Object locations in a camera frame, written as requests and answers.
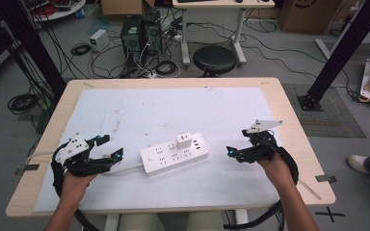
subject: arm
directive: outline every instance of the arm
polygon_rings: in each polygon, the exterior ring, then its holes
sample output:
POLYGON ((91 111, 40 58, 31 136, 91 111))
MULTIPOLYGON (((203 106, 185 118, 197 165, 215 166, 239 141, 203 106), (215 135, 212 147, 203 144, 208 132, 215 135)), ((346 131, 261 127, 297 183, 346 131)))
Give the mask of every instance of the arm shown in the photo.
POLYGON ((78 209, 80 200, 86 192, 87 186, 96 175, 87 177, 73 176, 70 172, 65 174, 62 195, 45 230, 63 231, 68 230, 73 219, 74 212, 78 209))
POLYGON ((272 161, 262 160, 258 163, 264 168, 267 177, 276 187, 287 220, 288 230, 319 230, 294 185, 287 164, 281 157, 276 153, 272 161))

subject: white shoe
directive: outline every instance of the white shoe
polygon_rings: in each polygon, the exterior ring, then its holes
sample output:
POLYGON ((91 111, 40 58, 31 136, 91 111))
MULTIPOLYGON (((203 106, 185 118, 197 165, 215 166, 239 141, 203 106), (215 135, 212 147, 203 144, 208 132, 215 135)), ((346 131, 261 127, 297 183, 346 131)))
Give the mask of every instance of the white shoe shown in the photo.
POLYGON ((350 165, 353 169, 365 173, 370 174, 370 172, 363 166, 363 163, 367 157, 364 156, 357 156, 357 155, 351 155, 347 158, 347 163, 350 165))

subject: floor mat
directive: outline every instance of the floor mat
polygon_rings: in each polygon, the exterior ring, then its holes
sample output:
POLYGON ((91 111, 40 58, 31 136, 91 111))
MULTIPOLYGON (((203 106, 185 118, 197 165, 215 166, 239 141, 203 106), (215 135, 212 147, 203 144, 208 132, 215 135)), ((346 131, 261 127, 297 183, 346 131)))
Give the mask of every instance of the floor mat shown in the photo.
POLYGON ((305 95, 310 87, 311 85, 283 85, 308 137, 365 138, 365 134, 335 89, 328 89, 324 94, 320 102, 322 112, 303 111, 297 95, 305 95))

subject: black stool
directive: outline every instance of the black stool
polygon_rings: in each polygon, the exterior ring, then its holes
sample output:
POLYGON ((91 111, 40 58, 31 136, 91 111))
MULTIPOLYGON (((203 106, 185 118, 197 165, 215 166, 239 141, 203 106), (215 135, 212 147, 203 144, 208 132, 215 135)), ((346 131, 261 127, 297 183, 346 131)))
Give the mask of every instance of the black stool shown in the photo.
POLYGON ((204 71, 203 77, 218 77, 236 66, 236 57, 221 46, 204 46, 194 54, 194 64, 204 71))

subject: power strip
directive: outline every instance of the power strip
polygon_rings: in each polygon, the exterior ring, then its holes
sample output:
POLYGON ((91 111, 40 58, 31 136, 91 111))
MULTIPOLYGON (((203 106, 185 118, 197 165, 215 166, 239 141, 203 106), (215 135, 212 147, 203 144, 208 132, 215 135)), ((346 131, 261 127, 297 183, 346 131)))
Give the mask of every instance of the power strip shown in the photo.
POLYGON ((141 150, 145 172, 155 175, 208 157, 208 148, 200 133, 185 133, 168 141, 141 150))

